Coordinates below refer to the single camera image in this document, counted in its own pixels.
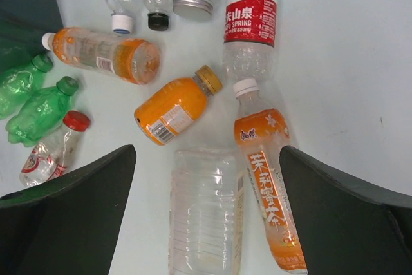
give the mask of red bottle cap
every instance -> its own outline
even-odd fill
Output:
[[[84,132],[90,126],[90,119],[78,111],[69,111],[63,119],[63,123],[70,129]]]

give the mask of black bottle cap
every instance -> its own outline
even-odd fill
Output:
[[[169,16],[163,13],[149,13],[149,28],[158,32],[169,29]]]

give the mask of green plastic bottle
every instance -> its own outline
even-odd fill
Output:
[[[79,85],[71,77],[63,77],[56,86],[37,91],[12,117],[7,125],[8,141],[34,146],[69,112],[72,96]]]
[[[41,89],[46,73],[52,68],[52,60],[46,54],[40,54],[28,64],[11,68],[0,75],[0,120],[13,114]]]

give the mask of barcode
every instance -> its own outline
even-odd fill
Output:
[[[154,135],[155,138],[157,138],[161,143],[166,144],[168,141],[170,141],[172,138],[174,138],[174,134],[170,132],[165,125],[163,125],[163,122],[158,120],[155,122],[151,127],[150,131],[152,135]]]
[[[96,65],[100,69],[107,70],[107,71],[110,71],[110,72],[114,72],[114,70],[113,70],[113,61],[111,61],[110,59],[103,58],[103,57],[97,57],[96,58]]]
[[[238,191],[241,191],[241,189],[243,188],[243,179],[244,179],[244,177],[242,176],[238,180]]]

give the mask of orange bottle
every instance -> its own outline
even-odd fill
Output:
[[[234,136],[247,162],[270,250],[281,269],[307,274],[279,163],[280,150],[289,144],[288,126],[282,114],[260,98],[254,79],[236,83],[234,91],[240,102]]]
[[[135,84],[153,80],[160,65],[158,47],[146,40],[84,28],[63,28],[57,33],[46,33],[42,44],[69,66],[116,75]]]
[[[165,145],[205,111],[208,97],[222,89],[214,72],[203,66],[193,77],[166,84],[135,111],[140,129],[156,144]]]

